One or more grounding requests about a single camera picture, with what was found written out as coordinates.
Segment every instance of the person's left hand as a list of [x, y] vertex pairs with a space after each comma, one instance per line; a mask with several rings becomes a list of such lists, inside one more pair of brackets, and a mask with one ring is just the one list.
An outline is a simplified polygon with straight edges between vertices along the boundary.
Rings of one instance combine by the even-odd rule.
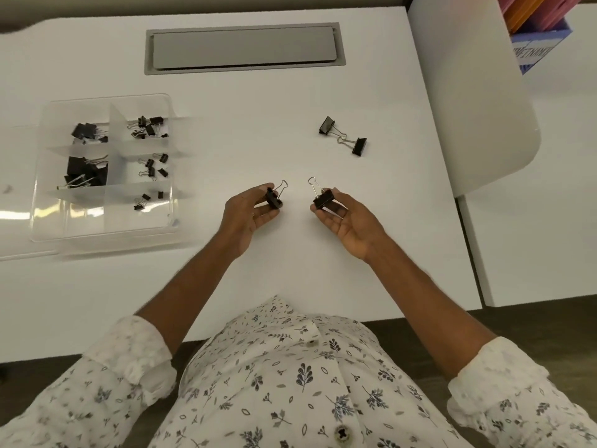
[[280, 211], [270, 208], [269, 204], [255, 207], [265, 202], [267, 188], [273, 188], [273, 183], [253, 187], [241, 194], [233, 196], [226, 202], [224, 216], [218, 234], [229, 242], [230, 254], [234, 258], [242, 255], [249, 244], [255, 230], [273, 220]]

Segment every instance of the shirt button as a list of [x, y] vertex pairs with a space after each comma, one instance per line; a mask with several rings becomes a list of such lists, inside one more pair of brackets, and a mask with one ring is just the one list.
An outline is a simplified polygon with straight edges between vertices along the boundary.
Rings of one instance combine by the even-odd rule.
[[340, 446], [348, 446], [352, 442], [352, 431], [350, 428], [340, 425], [334, 431], [334, 438]]

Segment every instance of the person's right arm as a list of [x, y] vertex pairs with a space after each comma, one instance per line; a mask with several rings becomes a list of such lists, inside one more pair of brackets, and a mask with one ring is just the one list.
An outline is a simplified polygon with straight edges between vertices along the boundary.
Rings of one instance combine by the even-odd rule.
[[373, 269], [451, 382], [448, 411], [498, 447], [597, 446], [597, 424], [514, 343], [498, 338], [454, 303], [385, 232], [362, 203], [333, 189], [338, 203], [311, 206], [355, 257]]

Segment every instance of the leaf print shirt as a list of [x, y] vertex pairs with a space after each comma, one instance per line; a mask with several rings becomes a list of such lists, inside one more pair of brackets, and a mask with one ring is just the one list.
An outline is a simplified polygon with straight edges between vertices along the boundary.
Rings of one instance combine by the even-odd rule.
[[[152, 324], [131, 316], [0, 428], [0, 447], [119, 448], [175, 384]], [[498, 447], [597, 446], [597, 425], [497, 338], [449, 384], [448, 411]], [[364, 325], [274, 297], [195, 354], [150, 448], [470, 447]]]

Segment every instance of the person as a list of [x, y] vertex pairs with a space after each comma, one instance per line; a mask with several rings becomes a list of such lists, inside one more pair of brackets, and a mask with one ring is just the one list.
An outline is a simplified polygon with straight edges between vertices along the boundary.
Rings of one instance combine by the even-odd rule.
[[[209, 243], [2, 427], [0, 446], [118, 448], [144, 409], [173, 390], [172, 354], [253, 232], [279, 214], [259, 205], [268, 187], [232, 197]], [[448, 411], [458, 424], [497, 447], [597, 445], [597, 425], [545, 368], [450, 300], [367, 207], [333, 194], [334, 213], [311, 210], [373, 270], [450, 379]], [[301, 314], [280, 296], [200, 348], [150, 446], [470, 447], [368, 328]]]

